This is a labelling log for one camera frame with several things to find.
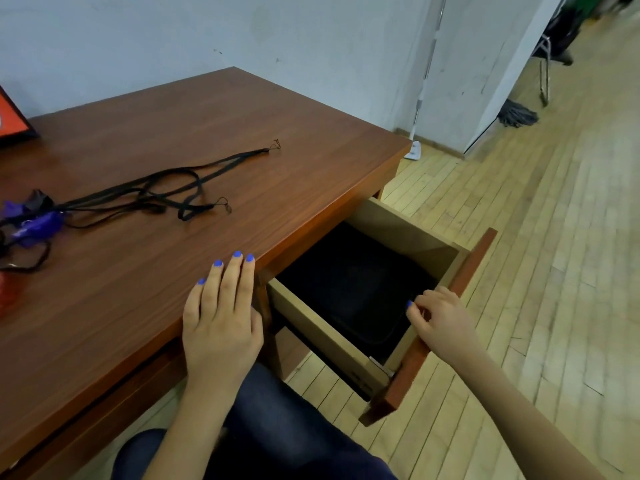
white mop head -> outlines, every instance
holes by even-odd
[[[404,158],[407,160],[420,160],[420,142],[414,141],[411,145],[411,151]]]

hand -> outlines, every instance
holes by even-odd
[[[185,395],[233,405],[262,347],[262,317],[251,306],[255,261],[236,251],[226,271],[222,261],[194,286],[182,315],[187,359]]]
[[[422,316],[423,310],[431,313],[428,322]],[[478,354],[486,354],[462,301],[442,286],[418,296],[407,308],[406,316],[429,348],[458,373]]]

light wood flooring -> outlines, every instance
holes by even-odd
[[[471,248],[498,238],[463,296],[491,357],[610,479],[640,476],[640,22],[607,19],[514,91],[539,112],[468,161],[422,147],[383,201]],[[453,370],[428,357],[402,407],[364,428],[364,402],[315,355],[290,386],[401,479],[515,479],[497,429]]]

framed orange picture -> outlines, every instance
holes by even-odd
[[[27,118],[0,86],[0,148],[37,135]]]

forearm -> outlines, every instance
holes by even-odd
[[[201,480],[234,396],[187,391],[144,480]]]
[[[509,382],[489,355],[476,355],[459,367],[458,373],[493,419],[528,480],[602,478],[597,469]]]

